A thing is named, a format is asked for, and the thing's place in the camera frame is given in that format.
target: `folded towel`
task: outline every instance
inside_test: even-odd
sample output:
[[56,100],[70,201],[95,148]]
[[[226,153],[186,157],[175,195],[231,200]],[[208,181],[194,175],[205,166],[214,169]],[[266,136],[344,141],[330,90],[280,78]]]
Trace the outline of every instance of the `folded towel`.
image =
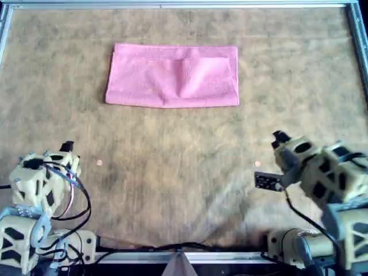
[[237,48],[116,44],[106,102],[152,108],[239,105]]

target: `black bracket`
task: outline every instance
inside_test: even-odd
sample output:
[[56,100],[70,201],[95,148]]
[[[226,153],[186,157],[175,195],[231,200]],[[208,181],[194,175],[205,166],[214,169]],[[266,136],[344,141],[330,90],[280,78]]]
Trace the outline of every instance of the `black bracket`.
[[281,186],[282,175],[268,174],[266,172],[254,172],[255,187],[270,191],[283,191]]
[[72,152],[73,151],[73,145],[74,142],[73,141],[66,141],[62,147],[60,148],[59,151],[63,151],[63,152]]

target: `metal frame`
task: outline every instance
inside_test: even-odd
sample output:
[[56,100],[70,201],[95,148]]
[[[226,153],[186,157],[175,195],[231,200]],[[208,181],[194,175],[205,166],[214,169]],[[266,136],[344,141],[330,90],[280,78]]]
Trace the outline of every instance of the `metal frame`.
[[[98,252],[98,259],[106,252]],[[100,264],[158,264],[168,263],[172,252],[125,252],[115,253],[103,258]],[[260,252],[186,252],[191,264],[272,264],[263,259]]]
[[[357,0],[3,0],[0,13],[0,63],[6,45],[14,9],[230,9],[230,8],[289,8],[289,7],[346,7],[363,89],[368,103],[368,38],[363,23],[361,9]],[[104,252],[97,253],[98,259]],[[192,264],[234,263],[234,264],[265,264],[259,252],[188,252],[185,253]],[[170,252],[137,252],[116,253],[104,258],[101,263],[168,263]]]

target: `tan fabric surface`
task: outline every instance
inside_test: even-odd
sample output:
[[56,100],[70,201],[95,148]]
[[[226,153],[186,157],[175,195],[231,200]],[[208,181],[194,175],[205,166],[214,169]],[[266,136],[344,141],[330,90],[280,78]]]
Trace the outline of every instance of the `tan fabric surface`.
[[[116,42],[237,46],[240,106],[105,104]],[[254,189],[256,160],[279,172],[271,133],[368,144],[352,39],[337,8],[16,10],[0,83],[1,182],[18,156],[74,140],[93,204],[85,229],[115,242],[259,244],[270,229],[308,227],[282,194]],[[319,217],[290,190],[299,210]],[[0,201],[11,203],[9,191]],[[84,206],[79,195],[71,213]]]

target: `pink towel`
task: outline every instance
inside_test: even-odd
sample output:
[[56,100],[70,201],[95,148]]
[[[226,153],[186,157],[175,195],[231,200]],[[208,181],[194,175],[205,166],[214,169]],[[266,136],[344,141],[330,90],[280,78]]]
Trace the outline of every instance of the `pink towel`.
[[237,48],[116,44],[106,102],[152,108],[239,105]]

